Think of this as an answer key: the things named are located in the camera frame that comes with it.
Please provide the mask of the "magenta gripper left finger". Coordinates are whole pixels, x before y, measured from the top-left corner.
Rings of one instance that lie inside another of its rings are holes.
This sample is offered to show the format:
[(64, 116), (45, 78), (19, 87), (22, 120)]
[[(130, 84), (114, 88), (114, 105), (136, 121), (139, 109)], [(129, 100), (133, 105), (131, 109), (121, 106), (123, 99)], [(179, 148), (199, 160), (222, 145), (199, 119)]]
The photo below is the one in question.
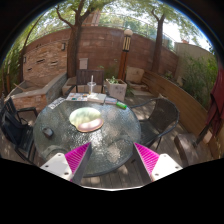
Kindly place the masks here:
[(92, 146), (88, 142), (66, 154), (57, 153), (41, 169), (79, 185), (91, 153)]

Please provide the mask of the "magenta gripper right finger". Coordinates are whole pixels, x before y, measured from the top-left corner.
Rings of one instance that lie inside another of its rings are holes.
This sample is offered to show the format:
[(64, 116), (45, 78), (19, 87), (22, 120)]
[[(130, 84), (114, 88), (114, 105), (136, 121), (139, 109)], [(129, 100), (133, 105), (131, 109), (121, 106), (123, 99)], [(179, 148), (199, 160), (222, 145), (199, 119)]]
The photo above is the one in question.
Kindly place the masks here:
[(182, 169), (168, 154), (158, 154), (139, 143), (133, 143), (133, 155), (144, 183), (154, 182)]

